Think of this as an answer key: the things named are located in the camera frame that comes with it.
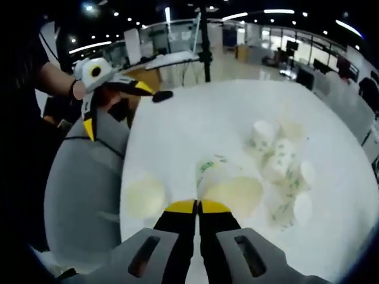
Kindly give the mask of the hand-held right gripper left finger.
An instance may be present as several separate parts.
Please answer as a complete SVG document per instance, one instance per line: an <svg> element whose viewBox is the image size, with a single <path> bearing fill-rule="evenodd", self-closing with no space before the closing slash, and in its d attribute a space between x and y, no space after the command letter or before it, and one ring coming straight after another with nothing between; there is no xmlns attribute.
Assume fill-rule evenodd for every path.
<svg viewBox="0 0 379 284"><path fill-rule="evenodd" d="M144 228L111 251L93 272L70 269L62 283L185 283L194 254L197 201L170 204L153 228Z"/></svg>

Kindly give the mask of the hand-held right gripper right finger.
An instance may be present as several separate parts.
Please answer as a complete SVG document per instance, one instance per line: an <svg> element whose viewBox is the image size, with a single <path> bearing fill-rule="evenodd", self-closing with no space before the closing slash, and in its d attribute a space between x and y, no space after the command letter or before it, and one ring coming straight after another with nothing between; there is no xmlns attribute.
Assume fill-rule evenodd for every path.
<svg viewBox="0 0 379 284"><path fill-rule="evenodd" d="M210 283L326 283L292 268L285 253L251 228L242 228L227 206L198 203L200 253Z"/></svg>

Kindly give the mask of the person's left hand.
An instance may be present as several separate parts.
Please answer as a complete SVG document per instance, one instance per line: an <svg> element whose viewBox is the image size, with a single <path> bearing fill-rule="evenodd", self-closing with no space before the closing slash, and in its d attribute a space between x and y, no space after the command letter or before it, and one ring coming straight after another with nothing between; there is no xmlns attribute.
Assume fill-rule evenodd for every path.
<svg viewBox="0 0 379 284"><path fill-rule="evenodd" d="M132 115L128 95L124 92L102 88L99 105L118 122L130 118Z"/></svg>

